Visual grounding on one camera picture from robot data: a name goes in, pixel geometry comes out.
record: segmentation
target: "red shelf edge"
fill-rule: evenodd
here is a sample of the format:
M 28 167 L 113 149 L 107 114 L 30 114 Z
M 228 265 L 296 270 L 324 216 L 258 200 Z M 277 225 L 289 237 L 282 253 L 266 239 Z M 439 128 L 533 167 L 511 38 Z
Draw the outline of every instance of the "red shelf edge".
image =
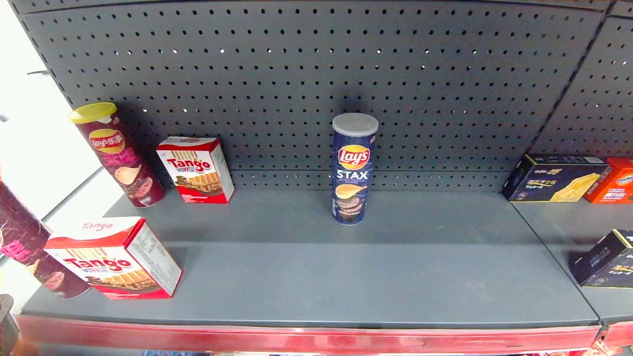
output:
M 605 345 L 608 347 L 633 345 L 633 321 L 610 324 L 606 330 Z
M 337 329 L 178 326 L 17 315 L 35 343 L 214 352 L 509 354 L 589 348 L 599 326 L 538 329 Z

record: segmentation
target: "orange box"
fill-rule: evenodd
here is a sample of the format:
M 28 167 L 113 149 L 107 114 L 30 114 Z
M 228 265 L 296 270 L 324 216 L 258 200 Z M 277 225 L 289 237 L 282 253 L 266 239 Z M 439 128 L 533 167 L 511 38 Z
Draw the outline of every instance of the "orange box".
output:
M 611 157 L 609 167 L 585 193 L 585 198 L 598 204 L 633 203 L 633 158 Z

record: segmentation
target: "shelf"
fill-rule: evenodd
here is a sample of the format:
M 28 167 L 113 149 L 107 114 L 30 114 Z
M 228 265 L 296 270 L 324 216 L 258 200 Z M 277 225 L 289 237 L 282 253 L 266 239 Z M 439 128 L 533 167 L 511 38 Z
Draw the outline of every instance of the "shelf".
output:
M 582 199 L 514 206 L 568 273 L 570 257 L 590 250 L 612 229 L 633 229 L 633 205 L 591 204 Z M 633 290 L 579 289 L 602 321 L 633 321 Z
M 24 314 L 92 321 L 298 327 L 583 326 L 597 318 L 501 195 L 372 192 L 355 227 L 326 191 L 238 191 L 143 215 L 184 268 L 171 300 L 38 291 Z
M 323 353 L 520 353 L 589 347 L 598 318 L 496 193 L 372 192 L 337 224 L 327 191 L 238 191 L 138 210 L 183 267 L 171 300 L 60 300 L 18 316 L 43 343 Z

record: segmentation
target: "clear plastic lid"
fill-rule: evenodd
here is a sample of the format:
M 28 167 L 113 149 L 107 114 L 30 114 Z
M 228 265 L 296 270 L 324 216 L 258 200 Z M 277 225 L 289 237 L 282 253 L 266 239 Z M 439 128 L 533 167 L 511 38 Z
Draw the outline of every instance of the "clear plastic lid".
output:
M 361 113 L 340 114 L 332 121 L 336 132 L 351 137 L 369 136 L 378 131 L 378 125 L 375 117 Z

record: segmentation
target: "dark blue box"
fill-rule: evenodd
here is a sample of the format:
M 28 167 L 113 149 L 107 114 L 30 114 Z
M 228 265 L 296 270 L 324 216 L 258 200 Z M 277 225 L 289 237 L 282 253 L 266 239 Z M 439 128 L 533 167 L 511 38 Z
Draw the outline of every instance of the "dark blue box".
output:
M 607 167 L 598 157 L 524 155 L 501 194 L 510 201 L 578 201 Z
M 633 231 L 614 229 L 569 269 L 581 286 L 633 288 Z

